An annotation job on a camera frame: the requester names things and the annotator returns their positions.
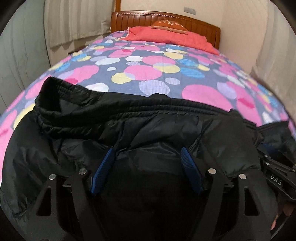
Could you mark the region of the black puffer jacket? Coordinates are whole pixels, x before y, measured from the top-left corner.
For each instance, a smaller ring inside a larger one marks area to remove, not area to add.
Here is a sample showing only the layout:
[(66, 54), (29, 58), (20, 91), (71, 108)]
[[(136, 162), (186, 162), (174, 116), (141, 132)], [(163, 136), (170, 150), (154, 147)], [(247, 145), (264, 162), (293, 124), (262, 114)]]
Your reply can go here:
[(1, 208), (25, 240), (281, 240), (295, 204), (287, 122), (48, 78), (4, 156)]

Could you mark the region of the colourful polka dot bedspread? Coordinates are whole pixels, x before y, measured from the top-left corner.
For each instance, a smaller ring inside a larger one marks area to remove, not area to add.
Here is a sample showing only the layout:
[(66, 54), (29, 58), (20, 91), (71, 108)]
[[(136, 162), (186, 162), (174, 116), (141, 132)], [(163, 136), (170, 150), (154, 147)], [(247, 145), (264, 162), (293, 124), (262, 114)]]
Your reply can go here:
[(222, 55), (126, 41), (119, 31), (48, 69), (1, 118), (3, 184), (95, 173), (110, 148), (137, 172), (184, 174), (180, 150), (228, 176), (258, 168), (257, 147), (295, 164), (295, 127), (265, 87)]

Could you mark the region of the cream curtain right side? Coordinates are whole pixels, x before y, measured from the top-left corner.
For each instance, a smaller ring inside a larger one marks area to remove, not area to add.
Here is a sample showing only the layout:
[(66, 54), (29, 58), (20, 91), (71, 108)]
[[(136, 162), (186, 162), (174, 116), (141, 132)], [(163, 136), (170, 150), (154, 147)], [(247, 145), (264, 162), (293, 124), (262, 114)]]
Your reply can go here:
[(252, 71), (285, 105), (295, 104), (295, 33), (272, 2), (268, 4), (265, 37)]

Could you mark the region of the cream curtain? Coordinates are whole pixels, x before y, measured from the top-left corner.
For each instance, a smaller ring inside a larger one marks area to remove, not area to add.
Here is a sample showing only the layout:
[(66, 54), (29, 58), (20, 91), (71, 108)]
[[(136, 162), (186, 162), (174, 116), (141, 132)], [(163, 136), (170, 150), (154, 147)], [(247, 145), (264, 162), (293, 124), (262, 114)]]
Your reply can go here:
[(295, 33), (272, 2), (268, 4), (265, 37), (252, 71), (285, 105), (295, 104)]
[(47, 44), (55, 48), (74, 40), (109, 33), (114, 1), (45, 1)]

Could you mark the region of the red pillow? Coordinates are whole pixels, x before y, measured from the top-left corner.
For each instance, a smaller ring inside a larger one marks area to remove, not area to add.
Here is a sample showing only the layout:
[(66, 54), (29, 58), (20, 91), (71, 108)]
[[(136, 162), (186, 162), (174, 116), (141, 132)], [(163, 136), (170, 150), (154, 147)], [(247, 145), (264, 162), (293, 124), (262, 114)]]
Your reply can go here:
[(207, 41), (205, 36), (190, 31), (186, 34), (181, 34), (168, 30), (154, 29), (152, 27), (132, 27), (128, 28), (127, 35), (122, 39), (126, 41), (173, 44), (202, 50), (214, 55), (220, 54), (220, 52)]

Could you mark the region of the frosted glass sliding door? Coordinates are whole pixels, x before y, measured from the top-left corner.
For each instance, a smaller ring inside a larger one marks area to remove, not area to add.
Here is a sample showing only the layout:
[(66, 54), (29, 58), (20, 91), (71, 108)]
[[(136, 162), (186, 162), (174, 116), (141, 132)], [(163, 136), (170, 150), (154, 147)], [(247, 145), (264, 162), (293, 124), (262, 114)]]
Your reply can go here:
[(44, 1), (25, 1), (1, 33), (1, 113), (50, 67)]

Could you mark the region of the orange embroidered cushion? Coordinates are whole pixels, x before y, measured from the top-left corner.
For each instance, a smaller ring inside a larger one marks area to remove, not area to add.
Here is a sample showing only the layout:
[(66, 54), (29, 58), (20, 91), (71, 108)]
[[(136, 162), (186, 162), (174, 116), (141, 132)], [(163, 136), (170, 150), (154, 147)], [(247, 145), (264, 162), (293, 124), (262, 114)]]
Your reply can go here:
[(170, 20), (157, 20), (151, 25), (153, 29), (167, 30), (179, 34), (187, 34), (188, 30), (180, 23)]

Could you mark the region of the cream curtain left side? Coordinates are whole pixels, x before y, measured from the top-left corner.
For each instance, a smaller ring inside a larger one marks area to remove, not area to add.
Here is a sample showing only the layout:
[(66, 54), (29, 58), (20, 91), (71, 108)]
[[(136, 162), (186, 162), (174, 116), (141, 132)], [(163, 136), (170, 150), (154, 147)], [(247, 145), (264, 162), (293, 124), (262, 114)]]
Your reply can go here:
[(55, 48), (74, 40), (109, 33), (114, 1), (45, 1), (47, 44)]

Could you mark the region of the grey wall switch plate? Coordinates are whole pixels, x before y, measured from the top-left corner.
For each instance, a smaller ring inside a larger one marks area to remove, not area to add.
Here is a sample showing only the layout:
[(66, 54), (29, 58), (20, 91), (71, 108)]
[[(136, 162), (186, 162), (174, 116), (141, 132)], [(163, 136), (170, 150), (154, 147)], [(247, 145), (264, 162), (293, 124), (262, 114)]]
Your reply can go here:
[(188, 7), (184, 7), (184, 13), (188, 13), (191, 15), (196, 15), (196, 10)]

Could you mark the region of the brown wooden door frame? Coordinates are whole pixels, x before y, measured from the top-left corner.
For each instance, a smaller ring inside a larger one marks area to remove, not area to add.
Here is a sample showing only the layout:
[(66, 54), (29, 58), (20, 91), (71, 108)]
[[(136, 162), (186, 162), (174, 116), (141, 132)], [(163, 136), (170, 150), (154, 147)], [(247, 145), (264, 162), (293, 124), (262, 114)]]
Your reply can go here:
[(115, 11), (121, 11), (121, 0), (115, 1)]

